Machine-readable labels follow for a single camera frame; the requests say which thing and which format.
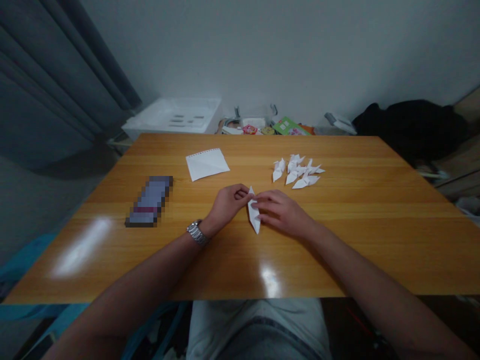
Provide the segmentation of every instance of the black backpack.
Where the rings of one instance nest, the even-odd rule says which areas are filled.
[[[467,121],[453,106],[439,106],[426,100],[390,105],[386,110],[373,103],[353,120],[358,135],[379,136],[393,150],[414,165],[453,153],[469,136]]]

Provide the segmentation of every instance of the wooden table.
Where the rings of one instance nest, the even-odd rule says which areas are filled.
[[[231,169],[192,182],[185,156],[220,148]],[[272,183],[291,153],[326,170],[311,187]],[[149,176],[173,176],[154,228],[126,228]],[[377,137],[143,134],[118,161],[5,304],[90,302],[204,217],[217,191],[279,189],[415,294],[480,294],[480,229]],[[299,242],[242,209],[198,256],[172,300],[337,297],[344,293]]]

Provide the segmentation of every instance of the hand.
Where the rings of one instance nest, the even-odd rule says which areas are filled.
[[[260,214],[259,219],[289,235],[308,239],[321,226],[280,190],[264,191],[253,199],[258,202],[252,203],[252,207],[269,212]]]
[[[243,184],[224,187],[218,192],[210,213],[199,225],[200,231],[206,237],[212,238],[232,221],[252,197],[253,194],[249,194],[249,188]]]

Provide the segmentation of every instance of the silver watch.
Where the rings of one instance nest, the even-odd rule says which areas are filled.
[[[204,247],[210,242],[210,239],[206,237],[199,229],[199,224],[202,222],[202,220],[198,219],[197,221],[192,222],[186,230],[189,232],[193,240],[200,245],[201,247]]]

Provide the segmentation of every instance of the curtain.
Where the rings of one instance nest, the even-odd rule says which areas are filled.
[[[78,0],[0,1],[0,156],[44,167],[141,103]]]

